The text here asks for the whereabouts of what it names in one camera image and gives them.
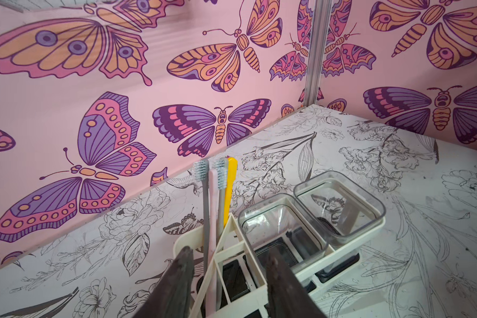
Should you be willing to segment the white toothbrush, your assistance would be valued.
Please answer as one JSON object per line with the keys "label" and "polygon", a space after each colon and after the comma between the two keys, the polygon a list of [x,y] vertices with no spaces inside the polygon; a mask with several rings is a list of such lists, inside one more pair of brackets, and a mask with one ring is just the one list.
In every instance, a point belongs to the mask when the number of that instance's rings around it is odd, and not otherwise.
{"label": "white toothbrush", "polygon": [[215,161],[217,171],[217,186],[219,190],[218,215],[217,215],[217,240],[220,240],[224,229],[225,192],[227,187],[228,159],[222,157]]}

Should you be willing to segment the grey toothbrush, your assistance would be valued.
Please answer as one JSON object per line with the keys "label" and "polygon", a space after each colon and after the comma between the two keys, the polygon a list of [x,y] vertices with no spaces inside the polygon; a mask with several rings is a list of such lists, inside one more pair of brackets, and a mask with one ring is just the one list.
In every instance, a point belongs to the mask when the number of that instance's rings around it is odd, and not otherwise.
{"label": "grey toothbrush", "polygon": [[207,159],[196,162],[193,166],[194,178],[202,184],[203,195],[203,216],[204,216],[204,274],[206,274],[209,264],[209,161]]}

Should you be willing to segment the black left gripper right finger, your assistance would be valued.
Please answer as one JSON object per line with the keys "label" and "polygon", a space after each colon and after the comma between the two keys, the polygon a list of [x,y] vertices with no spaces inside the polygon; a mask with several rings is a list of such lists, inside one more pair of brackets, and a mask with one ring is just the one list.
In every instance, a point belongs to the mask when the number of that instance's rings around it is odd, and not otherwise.
{"label": "black left gripper right finger", "polygon": [[268,254],[266,281],[270,317],[326,317],[277,250]]}

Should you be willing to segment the yellow toothbrush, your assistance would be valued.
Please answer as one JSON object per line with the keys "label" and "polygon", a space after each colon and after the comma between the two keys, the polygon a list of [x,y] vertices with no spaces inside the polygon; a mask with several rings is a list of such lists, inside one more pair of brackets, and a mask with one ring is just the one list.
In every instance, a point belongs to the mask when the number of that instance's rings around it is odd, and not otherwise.
{"label": "yellow toothbrush", "polygon": [[223,204],[223,226],[225,227],[228,219],[229,212],[231,208],[231,201],[233,196],[233,184],[237,177],[238,162],[235,158],[228,156],[226,158],[227,163],[227,178],[226,178],[226,187],[225,187],[225,201]]}

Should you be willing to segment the pink toothbrush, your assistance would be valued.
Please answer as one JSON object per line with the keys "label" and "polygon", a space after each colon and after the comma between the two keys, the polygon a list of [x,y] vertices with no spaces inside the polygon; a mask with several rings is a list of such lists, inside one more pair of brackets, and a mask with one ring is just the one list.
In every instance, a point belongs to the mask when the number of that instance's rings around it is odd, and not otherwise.
{"label": "pink toothbrush", "polygon": [[215,277],[215,266],[213,265],[213,256],[217,246],[217,219],[219,214],[219,187],[218,172],[216,169],[209,171],[209,286],[205,295],[205,312],[207,317],[213,315],[217,307],[217,278]]}

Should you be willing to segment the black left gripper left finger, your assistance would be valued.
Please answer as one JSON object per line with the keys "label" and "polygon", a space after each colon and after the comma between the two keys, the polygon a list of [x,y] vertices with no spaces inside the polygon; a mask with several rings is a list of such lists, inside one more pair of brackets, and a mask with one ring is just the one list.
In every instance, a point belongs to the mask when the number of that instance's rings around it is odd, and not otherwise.
{"label": "black left gripper left finger", "polygon": [[185,246],[134,317],[189,317],[193,250]]}

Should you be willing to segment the cream toothbrush holder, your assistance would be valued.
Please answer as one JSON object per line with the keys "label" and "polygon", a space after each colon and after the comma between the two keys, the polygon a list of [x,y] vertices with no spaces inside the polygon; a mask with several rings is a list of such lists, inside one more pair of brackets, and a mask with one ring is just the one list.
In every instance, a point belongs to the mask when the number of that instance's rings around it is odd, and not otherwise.
{"label": "cream toothbrush holder", "polygon": [[316,298],[360,264],[380,232],[384,204],[335,171],[229,217],[214,240],[209,270],[192,284],[190,317],[269,317],[268,256],[276,253]]}

